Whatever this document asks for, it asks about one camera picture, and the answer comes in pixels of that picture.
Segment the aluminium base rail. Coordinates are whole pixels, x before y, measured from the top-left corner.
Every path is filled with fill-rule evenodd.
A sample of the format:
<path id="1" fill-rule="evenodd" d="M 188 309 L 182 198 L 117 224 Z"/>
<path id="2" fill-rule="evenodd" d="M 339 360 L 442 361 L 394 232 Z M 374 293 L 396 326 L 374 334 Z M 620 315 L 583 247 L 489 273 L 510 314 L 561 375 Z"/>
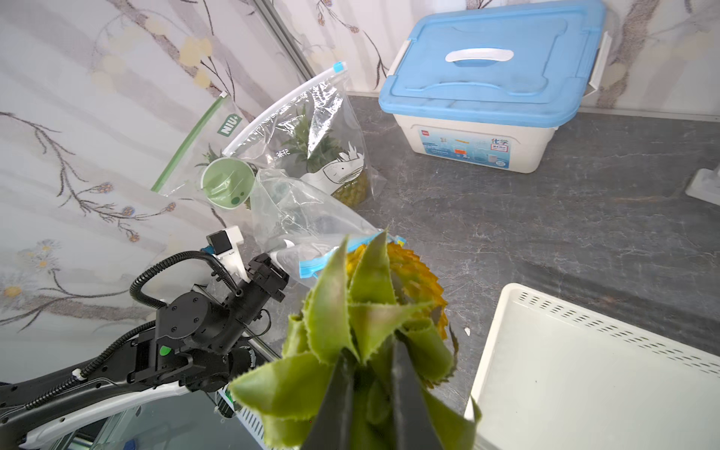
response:
<path id="1" fill-rule="evenodd" d="M 264 442 L 266 431 L 261 418 L 246 407 L 240 406 L 232 399 L 227 387 L 215 393 L 216 410 L 226 419 L 237 419 L 249 435 L 255 440 L 260 449 L 268 449 Z"/>

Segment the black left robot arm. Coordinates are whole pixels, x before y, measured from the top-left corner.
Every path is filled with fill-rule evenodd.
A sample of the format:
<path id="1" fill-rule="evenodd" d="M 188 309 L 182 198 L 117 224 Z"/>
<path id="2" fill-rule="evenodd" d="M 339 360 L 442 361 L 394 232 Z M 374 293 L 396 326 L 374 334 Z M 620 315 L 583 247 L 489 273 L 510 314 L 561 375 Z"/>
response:
<path id="1" fill-rule="evenodd" d="M 190 291 L 167 304 L 144 293 L 148 281 L 187 260 L 205 262 L 212 277 L 229 287 L 223 301 Z M 247 280 L 236 281 L 218 258 L 201 250 L 177 253 L 145 270 L 129 293 L 155 309 L 155 320 L 125 333 L 91 360 L 2 385 L 2 448 L 28 447 L 34 429 L 101 401 L 130 393 L 148 398 L 167 384 L 210 393 L 249 371 L 243 335 L 268 300 L 283 300 L 289 276 L 265 253 L 253 258 L 247 271 Z"/>

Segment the blue-zip clear plastic bag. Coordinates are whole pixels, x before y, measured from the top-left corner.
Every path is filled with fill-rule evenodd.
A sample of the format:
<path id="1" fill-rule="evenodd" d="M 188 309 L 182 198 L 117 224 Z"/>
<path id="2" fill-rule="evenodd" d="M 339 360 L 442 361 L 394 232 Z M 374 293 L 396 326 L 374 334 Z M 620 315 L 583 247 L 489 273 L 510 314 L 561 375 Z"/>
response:
<path id="1" fill-rule="evenodd" d="M 316 284 L 344 238 L 352 252 L 381 232 L 350 207 L 282 170 L 259 170 L 249 200 L 252 234 L 261 251 L 307 288 Z"/>

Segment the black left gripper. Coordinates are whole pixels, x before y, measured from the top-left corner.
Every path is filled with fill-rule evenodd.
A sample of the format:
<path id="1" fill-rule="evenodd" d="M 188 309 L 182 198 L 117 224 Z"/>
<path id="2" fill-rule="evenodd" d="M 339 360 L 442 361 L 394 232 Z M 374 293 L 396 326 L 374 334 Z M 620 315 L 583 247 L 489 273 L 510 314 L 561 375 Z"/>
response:
<path id="1" fill-rule="evenodd" d="M 235 287 L 228 299 L 230 309 L 229 336 L 239 338 L 256 319 L 270 299 L 281 302 L 285 298 L 284 289 L 289 283 L 289 275 L 281 269 L 268 253 L 254 257 L 247 264 L 247 277 L 232 280 Z"/>

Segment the white perforated plastic tray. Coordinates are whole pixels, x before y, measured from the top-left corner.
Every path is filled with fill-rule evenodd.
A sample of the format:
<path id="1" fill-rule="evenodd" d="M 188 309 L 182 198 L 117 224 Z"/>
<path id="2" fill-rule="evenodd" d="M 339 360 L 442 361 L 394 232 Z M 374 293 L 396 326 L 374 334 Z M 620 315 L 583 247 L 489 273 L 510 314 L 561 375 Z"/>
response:
<path id="1" fill-rule="evenodd" d="M 510 283 L 471 392 L 478 449 L 716 449 L 719 359 Z"/>

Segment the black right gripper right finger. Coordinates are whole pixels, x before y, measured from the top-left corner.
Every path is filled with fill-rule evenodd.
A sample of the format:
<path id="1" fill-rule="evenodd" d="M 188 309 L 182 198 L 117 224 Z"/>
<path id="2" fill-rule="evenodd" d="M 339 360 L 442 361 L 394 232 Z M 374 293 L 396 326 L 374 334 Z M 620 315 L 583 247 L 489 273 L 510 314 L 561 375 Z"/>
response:
<path id="1" fill-rule="evenodd" d="M 405 343 L 396 339 L 391 369 L 392 405 L 397 449 L 442 449 Z"/>

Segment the green-zip bag with pineapple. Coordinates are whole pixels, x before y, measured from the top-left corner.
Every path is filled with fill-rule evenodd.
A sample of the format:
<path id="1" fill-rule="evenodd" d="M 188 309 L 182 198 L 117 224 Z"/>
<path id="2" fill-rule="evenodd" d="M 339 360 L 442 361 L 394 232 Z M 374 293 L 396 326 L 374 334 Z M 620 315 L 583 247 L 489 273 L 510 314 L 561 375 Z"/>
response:
<path id="1" fill-rule="evenodd" d="M 244 118 L 226 92 L 220 93 L 177 148 L 151 191 L 188 198 L 223 210 L 249 200 L 256 169 L 224 150 L 241 131 Z"/>

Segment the yellow toy pineapple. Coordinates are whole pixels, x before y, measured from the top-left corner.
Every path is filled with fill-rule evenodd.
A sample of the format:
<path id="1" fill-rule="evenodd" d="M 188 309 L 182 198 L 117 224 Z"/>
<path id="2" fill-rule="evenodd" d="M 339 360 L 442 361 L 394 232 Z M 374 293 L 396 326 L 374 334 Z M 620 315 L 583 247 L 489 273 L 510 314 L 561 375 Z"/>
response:
<path id="1" fill-rule="evenodd" d="M 281 357 L 230 383 L 232 399 L 259 416 L 265 443 L 301 449 L 342 351 L 357 360 L 350 449 L 397 449 L 391 369 L 403 341 L 442 449 L 472 449 L 482 414 L 464 416 L 433 395 L 457 369 L 459 342 L 437 277 L 380 232 L 349 252 L 340 245 L 289 319 Z"/>

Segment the white-zip bag with pineapple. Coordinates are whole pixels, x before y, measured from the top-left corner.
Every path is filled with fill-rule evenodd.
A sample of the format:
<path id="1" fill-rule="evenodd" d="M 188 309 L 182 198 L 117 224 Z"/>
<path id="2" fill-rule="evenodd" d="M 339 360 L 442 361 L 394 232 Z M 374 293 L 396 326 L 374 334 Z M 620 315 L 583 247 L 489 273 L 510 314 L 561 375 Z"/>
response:
<path id="1" fill-rule="evenodd" d="M 262 112 L 222 155 L 283 170 L 350 208 L 377 197 L 386 179 L 371 166 L 349 79 L 347 64 L 335 63 Z"/>

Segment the blue-lidded white storage box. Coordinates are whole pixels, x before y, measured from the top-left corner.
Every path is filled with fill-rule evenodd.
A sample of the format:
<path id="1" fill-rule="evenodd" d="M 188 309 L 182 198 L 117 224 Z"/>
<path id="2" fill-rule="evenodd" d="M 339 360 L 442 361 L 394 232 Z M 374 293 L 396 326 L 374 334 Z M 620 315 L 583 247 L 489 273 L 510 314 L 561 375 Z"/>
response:
<path id="1" fill-rule="evenodd" d="M 397 53 L 380 107 L 418 154 L 530 174 L 598 90 L 605 20 L 600 1 L 429 15 Z"/>

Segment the white test tube rack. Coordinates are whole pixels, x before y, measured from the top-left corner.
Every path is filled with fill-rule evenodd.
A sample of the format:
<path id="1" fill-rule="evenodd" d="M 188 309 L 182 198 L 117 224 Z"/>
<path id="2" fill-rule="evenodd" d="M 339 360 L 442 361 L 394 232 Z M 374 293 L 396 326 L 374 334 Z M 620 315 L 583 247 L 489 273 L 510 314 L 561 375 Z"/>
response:
<path id="1" fill-rule="evenodd" d="M 714 170 L 699 169 L 685 189 L 689 197 L 720 206 L 720 166 Z"/>

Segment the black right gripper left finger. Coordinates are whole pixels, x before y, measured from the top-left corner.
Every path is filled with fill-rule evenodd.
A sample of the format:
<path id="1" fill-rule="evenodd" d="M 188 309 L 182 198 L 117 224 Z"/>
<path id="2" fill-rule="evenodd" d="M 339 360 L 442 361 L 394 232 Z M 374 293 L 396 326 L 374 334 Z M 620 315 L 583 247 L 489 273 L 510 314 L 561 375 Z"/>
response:
<path id="1" fill-rule="evenodd" d="M 350 449 L 357 360 L 342 351 L 302 450 Z"/>

